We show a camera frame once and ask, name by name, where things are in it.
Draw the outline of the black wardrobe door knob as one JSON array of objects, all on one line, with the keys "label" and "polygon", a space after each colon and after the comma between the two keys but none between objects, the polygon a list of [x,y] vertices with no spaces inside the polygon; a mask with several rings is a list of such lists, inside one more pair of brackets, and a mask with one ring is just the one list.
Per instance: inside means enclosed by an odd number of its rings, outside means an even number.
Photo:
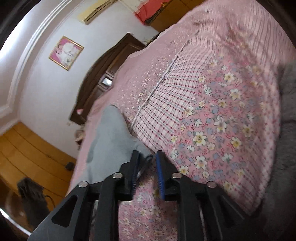
[{"label": "black wardrobe door knob", "polygon": [[75,164],[73,162],[68,162],[65,166],[65,169],[68,171],[73,171],[75,168]]}]

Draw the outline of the grey fluffy robe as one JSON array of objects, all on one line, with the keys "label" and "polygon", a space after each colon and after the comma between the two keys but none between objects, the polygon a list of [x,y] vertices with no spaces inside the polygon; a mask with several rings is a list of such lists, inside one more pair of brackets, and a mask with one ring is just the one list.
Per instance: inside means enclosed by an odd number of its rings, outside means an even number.
[{"label": "grey fluffy robe", "polygon": [[278,79],[280,135],[275,159],[256,223],[261,240],[295,240],[295,62]]}]

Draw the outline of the pink floral bed cover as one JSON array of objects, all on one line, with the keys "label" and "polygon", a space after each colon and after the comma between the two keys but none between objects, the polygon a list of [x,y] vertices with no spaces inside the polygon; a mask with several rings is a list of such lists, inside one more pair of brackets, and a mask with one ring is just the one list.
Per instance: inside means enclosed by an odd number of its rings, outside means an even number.
[{"label": "pink floral bed cover", "polygon": [[164,151],[196,182],[217,182],[253,213],[280,133],[278,68],[294,59],[289,37],[259,2],[197,6],[131,54],[95,101],[70,186],[81,179],[112,104],[151,151]]}]

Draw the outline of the wall air conditioner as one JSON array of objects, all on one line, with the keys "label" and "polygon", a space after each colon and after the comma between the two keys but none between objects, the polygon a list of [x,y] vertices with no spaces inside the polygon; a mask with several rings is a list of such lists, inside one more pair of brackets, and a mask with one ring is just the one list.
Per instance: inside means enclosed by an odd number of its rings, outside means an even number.
[{"label": "wall air conditioner", "polygon": [[90,7],[88,7],[85,11],[81,12],[77,19],[81,23],[88,25],[91,23],[102,11],[107,9],[109,6],[114,4],[116,1],[114,0],[99,0]]}]

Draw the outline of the grey fleece pants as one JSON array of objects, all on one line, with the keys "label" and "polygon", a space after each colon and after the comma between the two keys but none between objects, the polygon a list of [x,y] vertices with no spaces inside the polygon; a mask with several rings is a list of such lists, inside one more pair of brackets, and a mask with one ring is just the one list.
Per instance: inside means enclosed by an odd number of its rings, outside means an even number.
[{"label": "grey fleece pants", "polygon": [[87,181],[90,184],[103,181],[118,172],[122,164],[128,163],[133,151],[140,153],[137,169],[139,178],[152,160],[152,153],[139,139],[131,135],[120,110],[114,105],[107,106],[89,149],[86,168],[78,181]]}]

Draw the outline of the dark wooden headboard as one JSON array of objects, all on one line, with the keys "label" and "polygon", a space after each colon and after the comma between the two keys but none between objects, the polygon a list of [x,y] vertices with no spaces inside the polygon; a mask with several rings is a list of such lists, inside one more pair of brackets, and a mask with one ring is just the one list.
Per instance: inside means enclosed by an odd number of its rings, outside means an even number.
[{"label": "dark wooden headboard", "polygon": [[111,88],[113,78],[126,58],[144,48],[145,44],[131,33],[127,33],[116,45],[99,57],[81,84],[69,120],[78,125],[84,124],[93,103]]}]

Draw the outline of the clothes pile on nightstand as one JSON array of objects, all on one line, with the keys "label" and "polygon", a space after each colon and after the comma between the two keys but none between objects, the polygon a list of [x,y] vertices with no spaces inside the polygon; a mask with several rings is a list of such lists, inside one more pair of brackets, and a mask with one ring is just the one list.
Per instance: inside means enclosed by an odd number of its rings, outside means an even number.
[{"label": "clothes pile on nightstand", "polygon": [[76,130],[74,137],[75,143],[78,145],[78,148],[80,148],[85,137],[85,125],[81,125],[79,129]]}]

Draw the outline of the framed wedding photo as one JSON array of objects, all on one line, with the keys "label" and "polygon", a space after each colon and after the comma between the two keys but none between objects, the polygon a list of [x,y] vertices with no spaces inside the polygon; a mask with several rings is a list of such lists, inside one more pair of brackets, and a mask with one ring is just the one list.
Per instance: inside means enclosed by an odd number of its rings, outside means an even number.
[{"label": "framed wedding photo", "polygon": [[84,47],[62,36],[49,55],[49,59],[69,71]]}]

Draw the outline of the orange wooden wardrobe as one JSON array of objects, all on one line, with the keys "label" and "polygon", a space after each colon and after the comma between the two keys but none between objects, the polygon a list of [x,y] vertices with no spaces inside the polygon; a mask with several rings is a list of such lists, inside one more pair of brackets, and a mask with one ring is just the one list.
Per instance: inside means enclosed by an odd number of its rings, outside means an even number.
[{"label": "orange wooden wardrobe", "polygon": [[1,180],[19,195],[17,183],[28,177],[43,187],[53,210],[66,196],[76,159],[49,144],[22,122],[1,135]]}]

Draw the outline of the red and cream curtain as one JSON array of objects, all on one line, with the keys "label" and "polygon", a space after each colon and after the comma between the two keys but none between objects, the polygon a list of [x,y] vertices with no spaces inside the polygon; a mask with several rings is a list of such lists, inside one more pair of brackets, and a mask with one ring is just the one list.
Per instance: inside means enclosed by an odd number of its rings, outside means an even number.
[{"label": "red and cream curtain", "polygon": [[143,24],[149,25],[170,0],[119,0]]}]

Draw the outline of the wooden low cabinet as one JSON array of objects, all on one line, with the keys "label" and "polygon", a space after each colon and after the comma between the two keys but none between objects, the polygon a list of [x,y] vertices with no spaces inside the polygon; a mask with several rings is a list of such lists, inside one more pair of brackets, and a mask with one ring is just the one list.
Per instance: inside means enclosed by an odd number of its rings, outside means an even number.
[{"label": "wooden low cabinet", "polygon": [[187,12],[203,2],[204,0],[172,0],[168,3],[162,3],[160,9],[145,20],[145,24],[153,27],[158,32],[162,32],[171,25],[176,24]]}]

